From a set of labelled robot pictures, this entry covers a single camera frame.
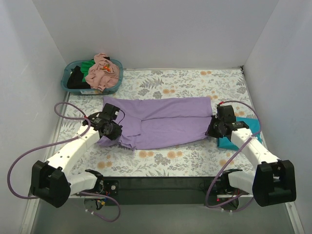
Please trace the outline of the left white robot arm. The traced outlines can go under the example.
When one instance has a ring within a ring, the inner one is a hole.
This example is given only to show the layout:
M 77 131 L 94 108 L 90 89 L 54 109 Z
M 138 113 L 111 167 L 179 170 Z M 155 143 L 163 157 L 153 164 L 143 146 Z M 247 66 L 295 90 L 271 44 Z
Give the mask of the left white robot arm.
M 122 126 L 115 122 L 120 108 L 105 104 L 103 110 L 84 118 L 75 136 L 45 162 L 37 161 L 32 167 L 30 192 L 56 208 L 61 207 L 71 195 L 104 192 L 104 177 L 87 169 L 78 175 L 71 170 L 84 153 L 102 137 L 116 140 Z

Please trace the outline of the purple t shirt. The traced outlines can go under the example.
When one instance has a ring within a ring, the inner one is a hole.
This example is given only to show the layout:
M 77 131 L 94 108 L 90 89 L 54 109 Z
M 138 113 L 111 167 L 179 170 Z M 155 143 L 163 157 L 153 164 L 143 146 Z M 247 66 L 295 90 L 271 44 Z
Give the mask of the purple t shirt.
M 116 140 L 103 136 L 101 147 L 119 144 L 132 150 L 173 147 L 203 140 L 212 119 L 209 97 L 127 100 L 104 97 L 123 113 L 117 117 L 122 133 Z

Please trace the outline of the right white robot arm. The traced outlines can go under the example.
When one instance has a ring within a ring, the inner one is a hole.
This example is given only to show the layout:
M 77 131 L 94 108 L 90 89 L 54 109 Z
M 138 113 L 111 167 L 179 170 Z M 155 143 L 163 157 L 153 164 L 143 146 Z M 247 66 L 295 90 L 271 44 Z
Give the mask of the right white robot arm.
M 206 192 L 205 205 L 213 186 L 220 180 L 220 187 L 227 194 L 239 189 L 253 196 L 261 207 L 293 202 L 296 200 L 296 184 L 294 165 L 289 160 L 281 160 L 257 139 L 260 131 L 252 133 L 250 127 L 243 121 L 238 121 L 230 101 L 222 101 L 217 105 L 217 114 L 212 117 L 206 135 L 214 138 L 227 138 L 238 151 L 243 153 L 255 168 L 251 176 L 241 169 L 226 170 L 228 162 L 214 177 Z

